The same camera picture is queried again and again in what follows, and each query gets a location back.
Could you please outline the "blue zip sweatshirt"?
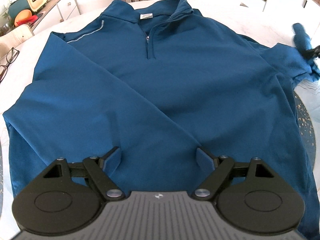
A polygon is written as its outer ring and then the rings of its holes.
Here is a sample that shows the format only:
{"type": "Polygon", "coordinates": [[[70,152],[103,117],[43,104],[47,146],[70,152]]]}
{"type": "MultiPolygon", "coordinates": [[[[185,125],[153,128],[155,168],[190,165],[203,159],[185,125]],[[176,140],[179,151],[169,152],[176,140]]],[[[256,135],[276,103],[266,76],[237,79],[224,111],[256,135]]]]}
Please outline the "blue zip sweatshirt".
{"type": "Polygon", "coordinates": [[[319,239],[293,96],[305,79],[318,81],[319,69],[300,49],[263,46],[186,0],[115,0],[79,32],[49,35],[31,84],[4,112],[12,192],[58,157],[113,147],[106,174],[124,192],[190,192],[209,174],[204,148],[266,161],[304,200],[299,232],[319,239]]]}

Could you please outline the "patterned white tablecloth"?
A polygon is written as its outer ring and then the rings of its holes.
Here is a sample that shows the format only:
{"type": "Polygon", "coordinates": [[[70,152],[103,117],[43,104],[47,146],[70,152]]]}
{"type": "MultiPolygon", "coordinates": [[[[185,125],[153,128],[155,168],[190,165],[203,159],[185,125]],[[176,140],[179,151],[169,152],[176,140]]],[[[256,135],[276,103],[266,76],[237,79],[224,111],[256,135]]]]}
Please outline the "patterned white tablecloth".
{"type": "Polygon", "coordinates": [[[315,177],[319,176],[319,81],[303,80],[294,90],[299,129],[315,177]]]}

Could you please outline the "dark framed eyeglasses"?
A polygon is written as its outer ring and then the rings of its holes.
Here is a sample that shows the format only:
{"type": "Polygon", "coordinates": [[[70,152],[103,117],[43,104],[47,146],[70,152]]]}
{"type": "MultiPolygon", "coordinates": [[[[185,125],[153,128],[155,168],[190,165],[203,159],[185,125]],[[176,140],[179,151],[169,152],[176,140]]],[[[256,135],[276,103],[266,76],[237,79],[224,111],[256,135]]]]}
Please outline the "dark framed eyeglasses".
{"type": "Polygon", "coordinates": [[[0,82],[2,82],[8,72],[8,69],[10,67],[11,64],[13,64],[17,57],[19,56],[20,51],[17,50],[16,48],[12,47],[7,54],[5,55],[5,60],[6,63],[5,64],[1,64],[1,80],[0,82]]]}

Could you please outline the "light wooden stand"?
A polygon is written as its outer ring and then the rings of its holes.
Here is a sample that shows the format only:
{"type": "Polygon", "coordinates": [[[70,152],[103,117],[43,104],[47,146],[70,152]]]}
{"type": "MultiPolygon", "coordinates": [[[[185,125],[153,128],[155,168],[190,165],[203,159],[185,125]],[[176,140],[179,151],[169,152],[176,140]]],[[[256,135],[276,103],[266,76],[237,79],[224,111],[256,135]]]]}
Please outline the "light wooden stand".
{"type": "Polygon", "coordinates": [[[34,36],[33,31],[27,24],[17,26],[9,33],[1,36],[1,49],[16,47],[34,36]]]}

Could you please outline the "white drawer sideboard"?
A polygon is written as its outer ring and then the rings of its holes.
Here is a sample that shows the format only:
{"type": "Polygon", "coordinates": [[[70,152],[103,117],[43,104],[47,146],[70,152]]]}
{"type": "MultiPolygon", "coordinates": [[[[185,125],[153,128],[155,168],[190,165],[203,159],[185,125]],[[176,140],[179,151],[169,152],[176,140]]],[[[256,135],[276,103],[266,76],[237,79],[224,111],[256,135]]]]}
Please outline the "white drawer sideboard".
{"type": "Polygon", "coordinates": [[[38,20],[31,27],[36,35],[56,24],[79,16],[76,0],[51,0],[37,13],[38,20]]]}

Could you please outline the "orange round plush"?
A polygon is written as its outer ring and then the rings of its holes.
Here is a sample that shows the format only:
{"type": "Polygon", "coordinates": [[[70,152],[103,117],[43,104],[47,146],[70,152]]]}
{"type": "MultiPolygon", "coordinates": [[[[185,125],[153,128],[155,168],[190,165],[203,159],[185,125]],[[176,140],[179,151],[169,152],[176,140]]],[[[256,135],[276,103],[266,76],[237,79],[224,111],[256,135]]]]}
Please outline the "orange round plush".
{"type": "Polygon", "coordinates": [[[15,17],[14,25],[17,27],[18,22],[20,22],[22,20],[26,20],[26,19],[30,18],[31,16],[32,16],[32,12],[29,9],[24,9],[24,10],[20,11],[17,14],[17,16],[15,17]]]}

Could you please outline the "yellow green radio box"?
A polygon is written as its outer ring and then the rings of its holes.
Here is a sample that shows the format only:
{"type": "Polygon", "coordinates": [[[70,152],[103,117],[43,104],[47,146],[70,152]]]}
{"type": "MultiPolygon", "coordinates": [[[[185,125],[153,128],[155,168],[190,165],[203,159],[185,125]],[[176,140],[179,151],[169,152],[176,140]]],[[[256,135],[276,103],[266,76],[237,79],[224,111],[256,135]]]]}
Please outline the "yellow green radio box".
{"type": "Polygon", "coordinates": [[[16,0],[8,9],[9,16],[14,19],[19,12],[28,9],[31,12],[38,12],[48,0],[16,0]]]}

